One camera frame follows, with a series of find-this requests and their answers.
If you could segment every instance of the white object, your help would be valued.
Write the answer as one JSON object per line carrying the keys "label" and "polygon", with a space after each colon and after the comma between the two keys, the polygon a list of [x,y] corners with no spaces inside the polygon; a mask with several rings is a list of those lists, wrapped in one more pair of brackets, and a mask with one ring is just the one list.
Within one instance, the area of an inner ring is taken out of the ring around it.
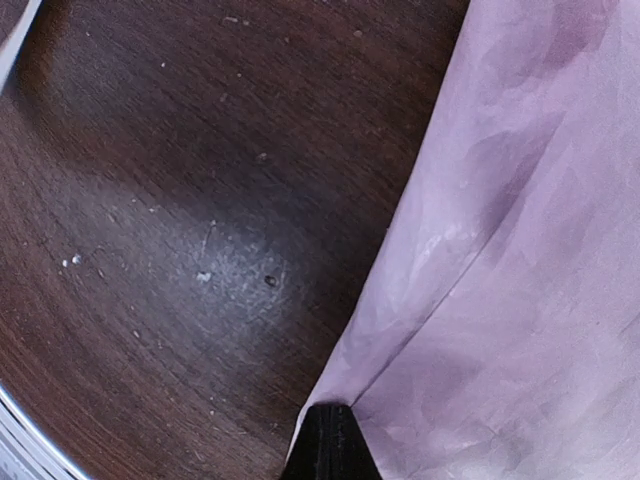
{"label": "white object", "polygon": [[18,53],[20,53],[20,47],[22,47],[22,43],[41,4],[42,0],[29,0],[20,20],[18,20],[7,39],[0,46],[0,93],[4,89],[5,83],[7,83],[9,73],[11,73],[13,64],[18,58]]}

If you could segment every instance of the dark brown wooden surface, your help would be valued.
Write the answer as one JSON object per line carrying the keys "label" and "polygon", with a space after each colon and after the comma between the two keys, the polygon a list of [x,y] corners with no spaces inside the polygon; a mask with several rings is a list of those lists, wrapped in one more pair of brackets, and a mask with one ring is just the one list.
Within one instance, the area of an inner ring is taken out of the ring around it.
{"label": "dark brown wooden surface", "polygon": [[44,1],[0,99],[0,381],[97,478],[273,479],[466,1]]}

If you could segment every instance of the white speck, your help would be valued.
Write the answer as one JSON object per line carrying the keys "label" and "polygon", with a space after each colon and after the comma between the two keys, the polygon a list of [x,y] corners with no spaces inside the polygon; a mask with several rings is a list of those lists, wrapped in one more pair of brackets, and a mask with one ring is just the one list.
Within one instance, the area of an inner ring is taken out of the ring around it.
{"label": "white speck", "polygon": [[198,280],[200,283],[209,283],[211,281],[211,272],[199,272],[196,275],[196,280]]}

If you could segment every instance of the pink cloth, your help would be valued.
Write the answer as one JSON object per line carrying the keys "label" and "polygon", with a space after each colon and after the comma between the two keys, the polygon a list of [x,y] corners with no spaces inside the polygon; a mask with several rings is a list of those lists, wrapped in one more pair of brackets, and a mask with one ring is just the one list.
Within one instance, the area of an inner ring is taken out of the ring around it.
{"label": "pink cloth", "polygon": [[309,404],[386,480],[640,478],[640,3],[472,0]]}

